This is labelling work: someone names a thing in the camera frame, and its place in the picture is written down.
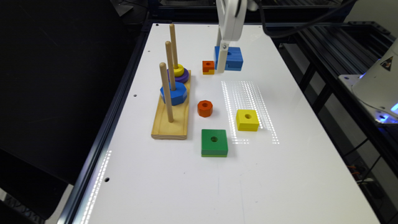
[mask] square block with hole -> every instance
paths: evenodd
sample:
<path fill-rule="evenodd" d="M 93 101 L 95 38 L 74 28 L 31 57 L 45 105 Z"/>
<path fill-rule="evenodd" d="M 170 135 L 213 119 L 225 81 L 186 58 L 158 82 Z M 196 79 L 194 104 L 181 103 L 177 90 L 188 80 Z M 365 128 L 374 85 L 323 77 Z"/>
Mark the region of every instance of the square block with hole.
<path fill-rule="evenodd" d="M 225 130 L 202 129 L 201 131 L 201 156 L 226 157 L 228 143 Z"/>
<path fill-rule="evenodd" d="M 217 69 L 218 65 L 219 52 L 220 52 L 220 47 L 216 46 L 214 53 L 215 69 Z M 241 71 L 242 66 L 243 66 L 243 57 L 241 49 L 239 47 L 229 47 L 228 54 L 226 56 L 225 70 Z"/>
<path fill-rule="evenodd" d="M 238 131 L 257 131 L 260 122 L 255 110 L 238 110 L 236 124 Z"/>

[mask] wooden base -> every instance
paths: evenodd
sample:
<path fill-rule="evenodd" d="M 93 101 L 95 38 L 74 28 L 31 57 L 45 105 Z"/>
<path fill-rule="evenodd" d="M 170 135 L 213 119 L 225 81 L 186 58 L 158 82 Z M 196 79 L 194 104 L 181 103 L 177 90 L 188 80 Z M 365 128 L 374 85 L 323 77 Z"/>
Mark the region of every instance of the wooden base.
<path fill-rule="evenodd" d="M 172 107 L 174 122 L 170 123 L 168 121 L 166 105 L 162 97 L 159 97 L 154 126 L 151 133 L 152 138 L 169 140 L 184 140 L 187 138 L 191 70 L 188 70 L 188 72 L 190 77 L 188 81 L 184 83 L 187 88 L 188 96 L 184 103 Z"/>

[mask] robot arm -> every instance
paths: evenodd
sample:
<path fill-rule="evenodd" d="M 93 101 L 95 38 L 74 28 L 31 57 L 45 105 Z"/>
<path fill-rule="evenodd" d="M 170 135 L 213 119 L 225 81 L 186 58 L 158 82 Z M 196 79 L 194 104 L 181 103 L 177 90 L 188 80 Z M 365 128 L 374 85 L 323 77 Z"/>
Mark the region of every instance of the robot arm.
<path fill-rule="evenodd" d="M 218 36 L 216 46 L 220 46 L 218 54 L 217 72 L 225 70 L 226 57 L 229 43 L 241 38 L 246 10 L 257 10 L 257 4 L 253 0 L 217 0 Z"/>

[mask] orange square block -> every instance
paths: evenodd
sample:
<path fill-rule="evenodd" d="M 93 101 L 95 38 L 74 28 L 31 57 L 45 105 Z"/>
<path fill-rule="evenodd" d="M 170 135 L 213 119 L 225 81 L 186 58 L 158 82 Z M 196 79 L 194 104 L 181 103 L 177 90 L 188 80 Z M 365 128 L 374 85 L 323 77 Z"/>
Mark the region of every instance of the orange square block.
<path fill-rule="evenodd" d="M 214 71 L 214 61 L 203 61 L 203 73 Z"/>

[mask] white table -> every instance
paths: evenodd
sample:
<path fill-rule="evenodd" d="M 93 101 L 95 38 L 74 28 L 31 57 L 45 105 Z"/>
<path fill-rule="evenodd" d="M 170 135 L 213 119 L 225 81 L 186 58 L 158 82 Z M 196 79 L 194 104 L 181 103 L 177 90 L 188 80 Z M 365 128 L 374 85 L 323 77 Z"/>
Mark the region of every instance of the white table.
<path fill-rule="evenodd" d="M 379 223 L 259 26 L 244 26 L 231 44 L 242 50 L 242 71 L 216 75 L 202 75 L 201 63 L 213 60 L 217 26 L 177 24 L 176 33 L 179 63 L 192 71 L 188 139 L 150 136 L 170 40 L 168 24 L 159 24 L 76 223 Z M 266 106 L 258 132 L 231 129 L 236 112 L 226 104 L 241 96 L 225 100 L 225 85 L 243 82 Z M 201 100 L 213 103 L 208 118 L 197 113 Z M 202 129 L 227 131 L 226 158 L 201 157 Z"/>

